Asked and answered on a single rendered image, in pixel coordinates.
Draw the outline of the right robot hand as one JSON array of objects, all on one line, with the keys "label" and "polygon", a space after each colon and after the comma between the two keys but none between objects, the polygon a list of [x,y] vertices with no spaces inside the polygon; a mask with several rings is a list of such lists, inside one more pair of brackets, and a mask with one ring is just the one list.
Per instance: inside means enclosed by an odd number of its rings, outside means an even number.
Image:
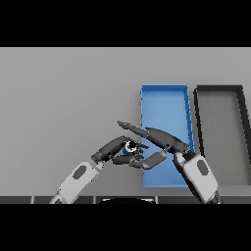
[{"label": "right robot hand", "polygon": [[151,156],[147,157],[145,160],[133,160],[129,164],[131,167],[150,170],[161,162],[165,161],[167,159],[167,153],[174,154],[176,152],[179,152],[181,154],[186,154],[189,151],[189,145],[187,143],[184,143],[177,137],[160,129],[156,129],[153,127],[141,129],[135,125],[124,122],[118,122],[118,125],[121,126],[123,129],[128,129],[134,132],[135,134],[146,138],[151,143],[162,149],[161,152],[155,152]]}]

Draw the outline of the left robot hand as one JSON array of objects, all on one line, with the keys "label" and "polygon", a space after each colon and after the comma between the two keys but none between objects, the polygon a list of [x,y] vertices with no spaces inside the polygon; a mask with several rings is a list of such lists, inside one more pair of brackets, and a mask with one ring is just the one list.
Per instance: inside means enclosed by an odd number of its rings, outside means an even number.
[{"label": "left robot hand", "polygon": [[134,141],[136,150],[132,154],[125,155],[123,148],[129,141],[134,140],[128,136],[120,136],[111,140],[91,156],[92,161],[96,164],[112,161],[114,165],[128,164],[130,167],[142,169],[143,148],[148,149],[148,146]]}]

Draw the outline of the blue bin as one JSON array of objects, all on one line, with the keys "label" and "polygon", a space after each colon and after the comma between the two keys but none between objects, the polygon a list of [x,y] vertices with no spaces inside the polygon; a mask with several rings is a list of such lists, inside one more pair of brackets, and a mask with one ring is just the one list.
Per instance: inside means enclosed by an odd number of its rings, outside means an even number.
[{"label": "blue bin", "polygon": [[[190,98],[186,84],[142,84],[141,127],[166,131],[187,143],[194,150]],[[173,162],[173,155],[143,172],[144,188],[186,187]]]}]

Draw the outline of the dark grey bin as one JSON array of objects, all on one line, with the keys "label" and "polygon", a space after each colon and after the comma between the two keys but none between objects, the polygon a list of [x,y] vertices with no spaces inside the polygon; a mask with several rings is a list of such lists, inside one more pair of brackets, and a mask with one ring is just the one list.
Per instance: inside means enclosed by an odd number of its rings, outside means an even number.
[{"label": "dark grey bin", "polygon": [[220,186],[251,185],[251,126],[242,85],[193,91],[200,153]]}]

